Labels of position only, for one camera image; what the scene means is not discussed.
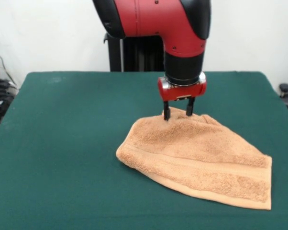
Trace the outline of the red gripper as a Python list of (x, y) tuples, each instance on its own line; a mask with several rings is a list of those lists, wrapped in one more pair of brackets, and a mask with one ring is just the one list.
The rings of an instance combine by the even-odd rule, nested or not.
[(158, 78), (158, 89), (164, 101), (164, 120), (170, 119), (170, 108), (168, 101), (176, 101), (188, 98), (186, 115), (192, 116), (195, 97), (203, 95), (207, 89), (207, 79), (204, 72), (199, 75), (199, 80), (190, 86), (176, 86), (171, 84), (165, 76)]

